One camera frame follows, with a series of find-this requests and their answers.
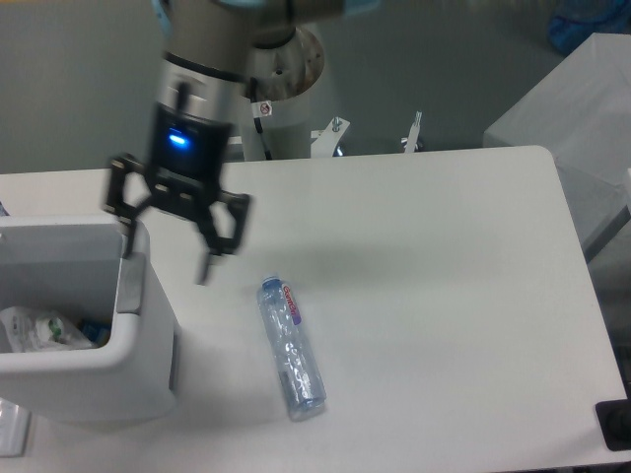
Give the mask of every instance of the plastic bag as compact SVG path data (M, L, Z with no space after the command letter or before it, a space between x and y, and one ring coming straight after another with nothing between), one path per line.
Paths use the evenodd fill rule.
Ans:
M55 310L9 307L0 311L0 322L14 353L95 348L77 327Z

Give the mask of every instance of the white table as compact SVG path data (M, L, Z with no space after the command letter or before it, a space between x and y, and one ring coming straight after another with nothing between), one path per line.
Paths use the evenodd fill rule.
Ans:
M14 215L96 212L102 170L0 176ZM13 472L484 472L631 459L594 405L624 397L556 169L542 148L226 166L256 197L245 248L193 284L192 225L143 219L183 327L166 418L37 418ZM328 392L293 424L257 313L294 284Z

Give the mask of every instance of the blue led light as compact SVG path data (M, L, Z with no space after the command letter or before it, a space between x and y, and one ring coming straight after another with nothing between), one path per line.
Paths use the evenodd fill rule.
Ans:
M181 136L171 135L169 139L174 142L176 145L185 145L186 140L184 140Z
M181 150L188 149L190 145L190 140L188 138L182 136L182 134L177 130L171 129L169 131L171 131L171 134L169 135L169 141L171 141L171 144L173 146L175 146L176 148L180 148Z

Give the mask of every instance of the gray floor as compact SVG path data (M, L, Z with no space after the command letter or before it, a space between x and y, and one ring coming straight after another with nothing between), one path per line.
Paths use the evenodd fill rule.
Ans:
M562 57L554 0L385 0L318 24L327 67L313 129L351 120L352 154L396 152L416 109L429 150L474 148ZM149 0L0 3L0 172L104 167L142 156L162 35Z

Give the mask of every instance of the bottle cap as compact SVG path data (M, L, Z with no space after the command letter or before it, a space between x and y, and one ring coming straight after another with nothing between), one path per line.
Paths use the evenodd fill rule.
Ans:
M278 273L267 273L263 278L263 284L269 283L271 281L280 281L280 276Z

